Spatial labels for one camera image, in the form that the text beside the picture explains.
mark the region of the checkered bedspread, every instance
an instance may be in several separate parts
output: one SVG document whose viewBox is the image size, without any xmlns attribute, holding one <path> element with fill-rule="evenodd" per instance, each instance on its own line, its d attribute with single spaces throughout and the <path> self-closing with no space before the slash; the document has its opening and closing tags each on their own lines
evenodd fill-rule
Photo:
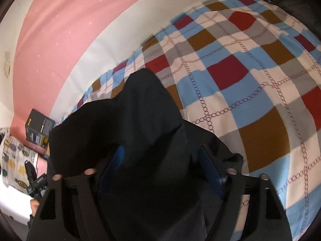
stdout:
<svg viewBox="0 0 321 241">
<path fill-rule="evenodd" d="M 320 60 L 321 42 L 277 6 L 210 0 L 171 20 L 98 78 L 73 111 L 114 97 L 131 73 L 149 68 L 184 119 L 244 156 L 244 174 L 269 174 L 297 240 L 321 206 Z"/>
</svg>

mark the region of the black cloth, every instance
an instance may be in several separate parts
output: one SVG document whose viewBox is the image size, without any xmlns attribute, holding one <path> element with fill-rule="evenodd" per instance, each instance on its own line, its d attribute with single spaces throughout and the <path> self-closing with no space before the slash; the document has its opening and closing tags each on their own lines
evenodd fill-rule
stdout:
<svg viewBox="0 0 321 241">
<path fill-rule="evenodd" d="M 197 150 L 207 144 L 225 168 L 240 171 L 243 162 L 214 134 L 184 121 L 148 69 L 130 75 L 115 98 L 83 105 L 49 138 L 49 173 L 64 177 L 95 167 L 115 145 L 124 148 L 109 192 L 98 198 L 117 241 L 205 240 L 222 201 L 210 189 Z"/>
</svg>

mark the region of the cardboard box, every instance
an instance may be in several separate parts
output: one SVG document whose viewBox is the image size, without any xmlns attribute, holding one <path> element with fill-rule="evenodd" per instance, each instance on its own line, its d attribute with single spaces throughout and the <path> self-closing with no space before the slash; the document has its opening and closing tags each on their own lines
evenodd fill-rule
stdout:
<svg viewBox="0 0 321 241">
<path fill-rule="evenodd" d="M 33 109 L 26 122 L 26 137 L 33 144 L 46 148 L 49 131 L 55 126 L 55 121 Z"/>
</svg>

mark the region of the pineapple print pillowcase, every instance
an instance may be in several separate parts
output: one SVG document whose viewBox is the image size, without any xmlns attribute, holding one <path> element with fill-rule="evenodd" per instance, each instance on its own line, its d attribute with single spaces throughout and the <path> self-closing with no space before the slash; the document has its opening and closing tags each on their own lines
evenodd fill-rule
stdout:
<svg viewBox="0 0 321 241">
<path fill-rule="evenodd" d="M 24 163 L 30 161 L 36 167 L 38 153 L 25 147 L 15 137 L 11 136 L 8 128 L 0 129 L 2 142 L 0 144 L 0 165 L 3 182 L 6 186 L 27 194 L 28 178 Z"/>
</svg>

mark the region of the hand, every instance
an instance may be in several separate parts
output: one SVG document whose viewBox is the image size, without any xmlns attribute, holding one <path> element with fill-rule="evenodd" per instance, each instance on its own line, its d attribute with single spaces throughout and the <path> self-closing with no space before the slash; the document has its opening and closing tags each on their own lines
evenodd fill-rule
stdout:
<svg viewBox="0 0 321 241">
<path fill-rule="evenodd" d="M 30 200 L 30 206 L 31 206 L 32 215 L 33 217 L 35 217 L 37 209 L 39 207 L 39 201 L 37 201 L 36 199 Z"/>
<path fill-rule="evenodd" d="M 92 175 L 92 174 L 95 174 L 95 173 L 96 173 L 96 170 L 92 169 L 92 168 L 89 168 L 89 169 L 87 169 L 85 171 L 86 175 Z M 54 181 L 61 180 L 62 179 L 62 175 L 54 175 L 52 177 L 52 179 Z M 35 217 L 36 216 L 36 212 L 37 212 L 38 207 L 39 207 L 39 201 L 37 201 L 36 199 L 30 200 L 30 206 L 31 206 L 32 215 L 33 215 L 33 217 Z"/>
</svg>

